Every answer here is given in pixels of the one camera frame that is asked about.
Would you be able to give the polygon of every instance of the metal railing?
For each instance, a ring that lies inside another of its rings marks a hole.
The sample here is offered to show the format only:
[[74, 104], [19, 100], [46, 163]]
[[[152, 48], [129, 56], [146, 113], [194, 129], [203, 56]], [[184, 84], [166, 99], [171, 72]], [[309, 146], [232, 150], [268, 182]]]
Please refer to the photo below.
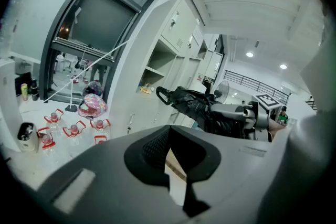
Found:
[[237, 84], [243, 85], [257, 92], [267, 93], [274, 97], [280, 103], [287, 104], [289, 95], [269, 86], [255, 79], [226, 70], [224, 79], [233, 81]]
[[315, 101], [312, 100], [312, 101], [307, 101], [306, 102], [308, 106], [310, 106], [312, 109], [314, 110], [317, 110], [317, 107], [316, 107], [316, 104], [315, 104]]

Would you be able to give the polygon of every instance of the ceiling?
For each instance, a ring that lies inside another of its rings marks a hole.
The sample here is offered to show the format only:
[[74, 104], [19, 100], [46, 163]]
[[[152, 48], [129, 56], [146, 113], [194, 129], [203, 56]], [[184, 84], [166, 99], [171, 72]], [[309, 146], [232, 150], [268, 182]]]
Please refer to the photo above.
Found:
[[[323, 32], [319, 0], [193, 1], [207, 33], [237, 39], [236, 48], [231, 51], [239, 60], [253, 61], [266, 68], [275, 62], [286, 62], [302, 70], [319, 49]], [[259, 46], [254, 48], [257, 40]], [[248, 50], [256, 57], [247, 58]]]

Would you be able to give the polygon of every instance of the window frame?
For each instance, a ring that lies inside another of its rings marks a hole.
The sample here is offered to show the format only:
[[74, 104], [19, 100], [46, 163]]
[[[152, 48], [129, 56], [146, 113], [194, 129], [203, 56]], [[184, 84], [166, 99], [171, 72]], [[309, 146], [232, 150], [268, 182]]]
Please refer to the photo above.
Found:
[[[53, 75], [54, 65], [55, 65], [55, 60], [56, 60], [55, 54], [57, 53], [57, 51], [63, 51], [63, 52], [76, 55], [78, 53], [80, 54], [83, 53], [83, 50], [85, 49], [86, 58], [91, 59], [91, 60], [92, 59], [97, 60], [98, 58], [103, 56], [103, 54], [100, 54], [94, 50], [91, 51], [88, 47], [84, 45], [77, 44], [76, 42], [73, 42], [71, 40], [66, 40], [66, 39], [57, 37], [64, 19], [66, 18], [66, 16], [68, 15], [69, 11], [71, 10], [71, 8], [73, 7], [76, 1], [77, 0], [65, 0], [59, 12], [57, 13], [51, 25], [51, 28], [48, 32], [45, 45], [44, 45], [44, 49], [43, 49], [43, 53], [42, 53], [40, 74], [39, 74], [40, 99], [41, 100], [46, 100], [53, 94], [53, 91], [50, 90], [52, 82], [49, 81], [49, 79]], [[147, 0], [146, 3], [142, 7], [136, 2], [134, 2], [133, 0], [119, 0], [119, 1], [125, 4], [128, 8], [135, 11], [135, 15], [130, 20], [128, 25], [125, 27], [124, 31], [120, 34], [119, 39], [116, 43], [116, 46], [118, 44], [125, 42], [131, 36], [140, 18], [142, 17], [144, 12], [148, 9], [148, 7], [151, 5], [151, 3], [154, 0]], [[124, 46], [116, 50], [112, 56], [102, 59], [102, 63], [110, 67], [110, 71], [107, 76], [107, 80], [105, 82], [105, 88], [104, 88], [103, 97], [102, 97], [105, 102], [107, 102], [112, 80], [116, 72], [116, 68], [119, 63], [120, 57], [123, 53], [123, 50], [124, 50]], [[51, 100], [69, 103], [70, 96], [62, 94], [60, 92], [60, 94], [57, 94], [54, 97], [52, 97]]]

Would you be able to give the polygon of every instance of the green shirt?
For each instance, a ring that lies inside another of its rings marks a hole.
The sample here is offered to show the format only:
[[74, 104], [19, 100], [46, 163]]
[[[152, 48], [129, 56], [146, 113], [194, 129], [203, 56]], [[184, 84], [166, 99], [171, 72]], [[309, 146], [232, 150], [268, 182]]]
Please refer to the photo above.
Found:
[[285, 115], [279, 115], [279, 118], [278, 118], [278, 121], [277, 121], [279, 124], [287, 124], [288, 123], [288, 116], [285, 114]]

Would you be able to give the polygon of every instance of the white wall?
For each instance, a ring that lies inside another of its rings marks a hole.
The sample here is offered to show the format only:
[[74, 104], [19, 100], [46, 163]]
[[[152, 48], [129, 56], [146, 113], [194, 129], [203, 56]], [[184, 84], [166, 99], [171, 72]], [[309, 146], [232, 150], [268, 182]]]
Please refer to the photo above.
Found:
[[274, 74], [267, 69], [261, 68], [256, 65], [252, 65], [250, 63], [242, 62], [242, 61], [228, 61], [225, 66], [226, 70], [241, 74], [243, 76], [258, 80], [266, 85], [269, 85], [279, 91], [281, 91], [281, 85], [285, 85], [287, 88], [290, 88], [296, 94], [300, 95], [305, 101], [307, 101], [310, 97], [310, 93], [305, 89], [301, 88], [299, 85], [293, 83], [292, 81], [286, 81], [284, 78], [279, 77], [277, 74]]
[[316, 112], [305, 103], [301, 96], [292, 94], [288, 98], [286, 114], [289, 119], [301, 120], [307, 116], [315, 115]]
[[56, 14], [65, 0], [11, 0], [10, 25], [16, 30], [9, 37], [11, 54], [40, 63], [44, 44]]
[[[227, 98], [226, 98], [226, 100], [225, 100], [225, 104], [242, 104], [242, 99], [241, 98], [239, 98], [239, 97], [232, 97], [232, 95], [229, 95]], [[250, 100], [245, 100], [244, 99], [244, 101], [245, 101], [245, 104], [247, 104], [249, 101], [251, 101], [251, 99]]]

